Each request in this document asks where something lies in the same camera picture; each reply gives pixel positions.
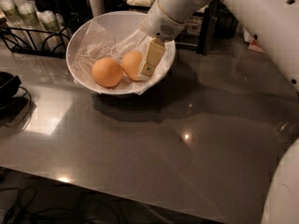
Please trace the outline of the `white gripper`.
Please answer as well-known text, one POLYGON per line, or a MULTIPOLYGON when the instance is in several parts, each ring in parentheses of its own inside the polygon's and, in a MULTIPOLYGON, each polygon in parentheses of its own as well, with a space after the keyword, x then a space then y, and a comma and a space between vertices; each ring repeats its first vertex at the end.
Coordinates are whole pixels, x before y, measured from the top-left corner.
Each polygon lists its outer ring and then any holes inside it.
POLYGON ((168 16, 159 0, 154 2, 140 25, 142 32, 151 37, 156 37, 152 38, 144 47, 137 73, 141 80, 147 80, 152 77, 156 67, 163 58, 165 54, 163 41, 175 40, 183 28, 183 23, 176 22, 168 16))

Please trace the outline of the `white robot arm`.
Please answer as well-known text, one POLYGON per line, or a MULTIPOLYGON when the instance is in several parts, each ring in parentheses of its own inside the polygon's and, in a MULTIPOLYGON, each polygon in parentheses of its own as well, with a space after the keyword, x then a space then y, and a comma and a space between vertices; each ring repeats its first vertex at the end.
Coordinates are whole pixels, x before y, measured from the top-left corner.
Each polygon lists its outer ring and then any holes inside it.
MULTIPOLYGON (((175 39, 186 20, 210 0, 156 0, 142 29, 175 39)), ((299 0, 221 0, 299 91, 299 0)), ((299 139, 283 154, 273 176, 261 224, 299 224, 299 139)))

